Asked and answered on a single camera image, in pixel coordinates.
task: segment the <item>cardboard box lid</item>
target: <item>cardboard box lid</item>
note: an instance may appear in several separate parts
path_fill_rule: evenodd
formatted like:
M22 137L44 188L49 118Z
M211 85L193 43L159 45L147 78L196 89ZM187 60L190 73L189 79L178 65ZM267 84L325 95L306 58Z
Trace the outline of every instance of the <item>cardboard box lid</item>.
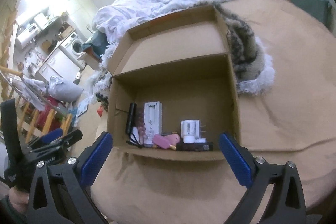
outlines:
M226 32L224 20L212 6L165 15L128 30L110 58L108 70L118 75L175 60L228 53Z

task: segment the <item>pink popsicle toy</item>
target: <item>pink popsicle toy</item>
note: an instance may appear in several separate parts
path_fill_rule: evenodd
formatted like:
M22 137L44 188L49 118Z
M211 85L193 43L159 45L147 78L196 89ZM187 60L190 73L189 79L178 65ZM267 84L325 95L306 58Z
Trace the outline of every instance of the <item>pink popsicle toy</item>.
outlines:
M170 134L170 135L164 136L164 138L168 139L170 141L170 144L174 146L176 146L176 144L179 143L181 140L178 134Z
M155 134L153 137L153 144L156 144L157 146L163 148L163 149L172 149L176 150L176 146L171 145L169 139L162 137L159 134Z

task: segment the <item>silver bolt head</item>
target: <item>silver bolt head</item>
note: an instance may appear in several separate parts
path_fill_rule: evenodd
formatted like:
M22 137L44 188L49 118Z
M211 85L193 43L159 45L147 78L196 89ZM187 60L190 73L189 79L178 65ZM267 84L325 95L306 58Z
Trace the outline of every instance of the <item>silver bolt head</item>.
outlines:
M255 160L259 164L264 164L265 163L265 159L263 157L256 157Z
M39 161L36 166L42 168L44 166L44 161Z
M74 164L76 161L77 161L76 158L70 158L70 159L68 159L68 163L69 164Z
M294 168L296 165L295 165L295 163L293 163L292 161L289 161L288 162L288 165L289 165L289 167L291 167L291 168Z

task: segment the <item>blue gripper pad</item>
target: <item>blue gripper pad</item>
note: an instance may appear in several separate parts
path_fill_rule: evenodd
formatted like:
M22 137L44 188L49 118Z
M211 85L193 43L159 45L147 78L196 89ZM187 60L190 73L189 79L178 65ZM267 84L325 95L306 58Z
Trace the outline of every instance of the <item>blue gripper pad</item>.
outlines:
M112 135L103 132L93 145L84 149L78 157L77 174L82 188L91 186L112 150Z
M250 188L255 173L252 154L245 147L240 146L229 133L221 134L219 137L219 148L229 163L239 184Z
M48 134L41 137L41 142L43 143L51 143L52 141L58 139L63 135L63 130L61 128L57 128Z

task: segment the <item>white power adapter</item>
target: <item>white power adapter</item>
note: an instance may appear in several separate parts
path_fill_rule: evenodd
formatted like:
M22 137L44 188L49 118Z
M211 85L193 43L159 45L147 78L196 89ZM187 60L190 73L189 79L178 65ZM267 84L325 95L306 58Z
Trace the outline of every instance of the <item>white power adapter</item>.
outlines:
M181 121L181 137L184 143L206 142L206 138L201 138L201 121L184 120Z
M144 108L145 136L144 144L153 144L155 134L162 133L162 104L160 102L145 103Z

